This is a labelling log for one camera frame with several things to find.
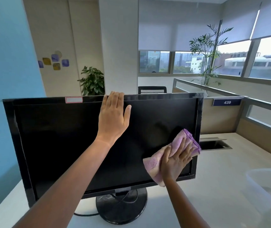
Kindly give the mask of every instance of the black chair backrest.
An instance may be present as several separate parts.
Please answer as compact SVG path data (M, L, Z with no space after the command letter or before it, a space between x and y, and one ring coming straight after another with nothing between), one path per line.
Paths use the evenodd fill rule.
M166 86L138 86L138 94L166 94Z

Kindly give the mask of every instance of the desk surface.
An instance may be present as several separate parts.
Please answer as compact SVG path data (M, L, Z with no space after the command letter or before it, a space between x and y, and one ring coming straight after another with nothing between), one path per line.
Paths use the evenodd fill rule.
M212 228L255 227L259 213L243 196L245 172L271 168L271 154L236 133L201 135L219 137L232 147L227 150L203 151L198 157L196 178L179 185ZM124 227L179 227L166 188L147 188L147 206L141 216ZM29 209L20 181L0 204L0 228L12 227ZM95 198L81 200L76 212L95 213ZM113 227L100 216L73 216L69 228Z

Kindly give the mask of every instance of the pink cloth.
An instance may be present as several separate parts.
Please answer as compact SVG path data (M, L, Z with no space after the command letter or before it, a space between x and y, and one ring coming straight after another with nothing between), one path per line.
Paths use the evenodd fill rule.
M191 154L192 157L200 154L201 148L200 148L199 144L194 140L191 133L189 133L186 129L183 129L174 138L172 143L162 147L160 150L158 150L156 153L154 153L153 156L143 159L143 163L144 163L146 171L159 186L162 186L162 187L165 186L165 184L163 182L162 174L161 174L161 169L160 169L161 168L161 166L160 166L161 160L162 160L164 151L165 151L166 147L171 145L172 148L171 148L171 153L170 153L169 157L173 156L177 152L183 138L186 138L184 149L187 147L187 145L191 141L193 142L191 147L196 148Z

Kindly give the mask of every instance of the potted plant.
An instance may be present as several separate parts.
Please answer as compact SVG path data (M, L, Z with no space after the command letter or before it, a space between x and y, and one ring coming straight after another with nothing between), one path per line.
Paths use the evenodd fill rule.
M89 67L87 69L87 66L82 70L81 74L83 73L87 74L87 76L78 80L81 83L83 96L104 95L104 74L96 68Z
M198 38L194 38L190 42L191 46L191 54L201 54L203 55L204 59L200 62L198 68L203 69L203 72L201 73L202 79L194 79L201 81L201 84L203 84L204 79L204 85L208 85L209 79L211 77L217 77L218 74L215 72L215 70L221 66L214 66L214 60L220 56L220 52L218 51L217 47L214 49L214 45L223 45L226 44L227 38L224 38L218 42L218 27L215 25L207 25L213 32L212 33L206 33ZM233 28L226 28L219 32L219 36L222 34L231 31Z

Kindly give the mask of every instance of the hand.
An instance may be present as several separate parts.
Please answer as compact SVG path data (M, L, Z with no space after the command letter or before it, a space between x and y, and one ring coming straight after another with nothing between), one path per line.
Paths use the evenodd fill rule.
M98 117L98 134L101 140L113 146L115 141L129 126L131 105L128 105L123 116L124 93L111 92L104 95L100 115Z
M171 146L168 146L162 158L161 173L164 183L168 180L176 180L183 168L192 160L191 153L195 148L191 148L192 142L183 150L185 146L186 138L183 138L180 147L177 152L169 157L171 152Z

